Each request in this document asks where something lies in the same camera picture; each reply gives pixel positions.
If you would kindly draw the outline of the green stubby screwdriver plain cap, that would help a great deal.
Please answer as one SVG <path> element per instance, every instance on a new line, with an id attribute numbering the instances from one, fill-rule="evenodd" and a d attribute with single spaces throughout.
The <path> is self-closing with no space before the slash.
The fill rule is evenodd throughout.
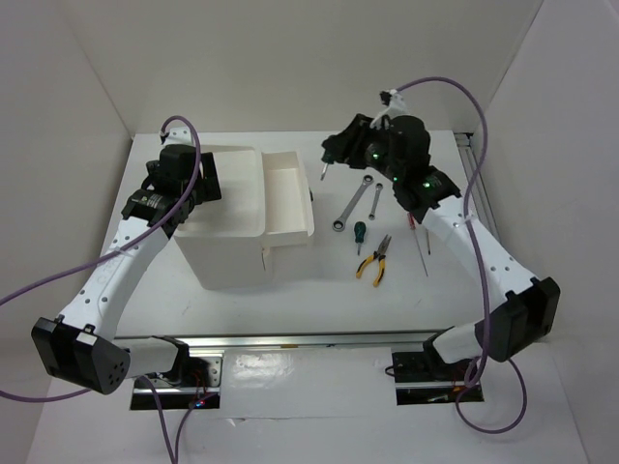
<path id="1" fill-rule="evenodd" d="M 338 157 L 339 148 L 337 138 L 334 135 L 330 135 L 322 142 L 321 147 L 323 148 L 323 155 L 321 158 L 323 168 L 320 174 L 320 181 L 323 181 L 326 177 L 329 166 L 333 165 Z"/>

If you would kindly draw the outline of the green stubby screwdriver orange cap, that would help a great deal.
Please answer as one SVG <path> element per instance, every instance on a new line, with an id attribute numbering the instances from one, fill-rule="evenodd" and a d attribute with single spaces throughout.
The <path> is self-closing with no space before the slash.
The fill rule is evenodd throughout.
<path id="1" fill-rule="evenodd" d="M 367 225 L 363 221 L 357 221 L 354 224 L 354 238 L 355 244 L 357 247 L 357 254 L 361 254 L 361 248 L 365 242 L 365 237 L 367 234 Z"/>

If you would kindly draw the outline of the white top drawer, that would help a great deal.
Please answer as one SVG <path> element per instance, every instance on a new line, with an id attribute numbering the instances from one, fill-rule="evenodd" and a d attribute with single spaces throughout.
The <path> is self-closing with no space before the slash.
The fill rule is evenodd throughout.
<path id="1" fill-rule="evenodd" d="M 314 234 L 310 186 L 296 151 L 262 154 L 265 247 L 305 246 Z"/>

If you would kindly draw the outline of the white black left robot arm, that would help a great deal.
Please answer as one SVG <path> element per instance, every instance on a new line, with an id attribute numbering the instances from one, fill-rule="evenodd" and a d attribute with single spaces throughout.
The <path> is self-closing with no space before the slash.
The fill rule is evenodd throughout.
<path id="1" fill-rule="evenodd" d="M 173 122 L 183 123 L 188 143 L 164 143 L 159 157 L 148 162 L 147 176 L 128 198 L 107 254 L 59 314 L 40 318 L 31 331 L 44 369 L 54 378 L 108 395 L 123 381 L 150 374 L 178 386 L 208 365 L 174 337 L 153 335 L 125 345 L 114 341 L 149 265 L 196 207 L 221 199 L 213 156 L 202 151 L 193 124 L 170 116 L 162 123 L 160 138 L 171 135 Z"/>

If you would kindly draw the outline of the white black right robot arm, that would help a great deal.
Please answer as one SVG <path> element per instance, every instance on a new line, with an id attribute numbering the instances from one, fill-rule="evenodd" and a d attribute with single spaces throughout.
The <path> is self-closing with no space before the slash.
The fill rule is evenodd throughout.
<path id="1" fill-rule="evenodd" d="M 430 136 L 413 116 L 365 125 L 367 166 L 389 178 L 400 206 L 438 238 L 482 289 L 483 317 L 424 344 L 422 367 L 445 378 L 464 360 L 502 363 L 550 333 L 560 298 L 551 277 L 519 264 L 472 213 L 458 186 L 430 163 Z"/>

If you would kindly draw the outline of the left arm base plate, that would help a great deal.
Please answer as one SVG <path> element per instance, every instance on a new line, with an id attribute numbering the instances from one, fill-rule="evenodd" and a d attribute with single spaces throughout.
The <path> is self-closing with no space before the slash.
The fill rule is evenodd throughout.
<path id="1" fill-rule="evenodd" d="M 181 367 L 162 372 L 153 367 L 166 366 L 170 357 L 157 360 L 153 354 L 131 355 L 132 394 L 130 410 L 155 411 L 156 401 L 147 383 L 138 380 L 144 375 L 153 385 L 165 411 L 187 410 L 194 402 L 197 410 L 218 410 L 221 406 L 223 350 L 191 348 Z"/>

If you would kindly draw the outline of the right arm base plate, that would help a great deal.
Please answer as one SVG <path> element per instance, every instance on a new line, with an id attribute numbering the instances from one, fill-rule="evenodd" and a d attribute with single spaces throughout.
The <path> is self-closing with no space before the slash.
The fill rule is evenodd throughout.
<path id="1" fill-rule="evenodd" d="M 431 364 L 422 352 L 394 352 L 384 373 L 395 381 L 397 405 L 434 405 L 483 402 L 480 386 L 468 390 L 464 374 L 469 360 L 453 364 Z"/>

